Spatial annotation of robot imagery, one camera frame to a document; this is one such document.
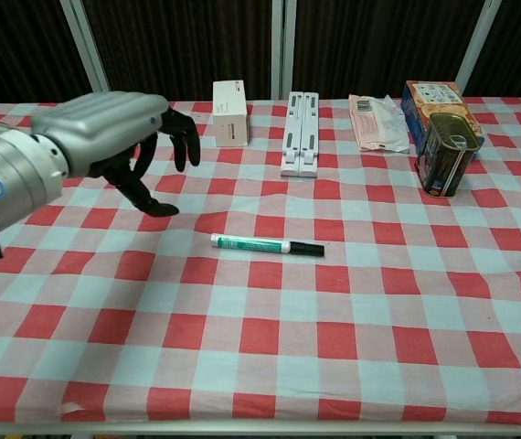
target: checkered tablecloth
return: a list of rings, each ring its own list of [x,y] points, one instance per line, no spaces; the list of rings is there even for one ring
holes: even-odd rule
[[[215,147],[209,102],[177,103],[202,163],[178,174],[160,136],[144,181],[179,215],[75,179],[0,234],[0,422],[521,424],[521,99],[469,103],[486,140],[451,199],[421,192],[413,147],[358,152],[346,100],[320,103],[317,179],[280,177],[285,102],[250,103],[243,149]]]

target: cereal box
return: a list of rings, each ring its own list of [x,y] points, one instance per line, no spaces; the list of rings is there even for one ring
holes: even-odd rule
[[[484,142],[482,129],[463,101],[455,82],[408,80],[400,108],[405,113],[405,120],[413,136],[417,155],[425,144],[425,137],[431,123],[429,116],[435,112],[451,112],[464,117],[472,127],[478,144]]]

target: small cardboard box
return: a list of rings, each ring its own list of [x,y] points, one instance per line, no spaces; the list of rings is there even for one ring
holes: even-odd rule
[[[220,80],[213,87],[216,146],[246,146],[249,127],[244,81]]]
[[[468,105],[455,82],[434,82],[428,80],[408,80],[405,84],[400,108],[405,113],[405,121],[413,136],[417,155],[425,144],[430,126],[429,116],[435,112],[453,112],[463,116],[476,136],[479,145],[484,142],[482,128],[473,118]]]

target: black marker cap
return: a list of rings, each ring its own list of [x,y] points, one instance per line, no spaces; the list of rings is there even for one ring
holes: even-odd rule
[[[324,256],[324,246],[319,244],[306,244],[305,242],[291,241],[290,254],[304,254],[306,256]]]

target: rusty can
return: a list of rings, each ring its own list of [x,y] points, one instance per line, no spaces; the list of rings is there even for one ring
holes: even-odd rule
[[[415,167],[427,194],[451,197],[480,145],[470,124],[458,114],[436,112],[430,121]]]

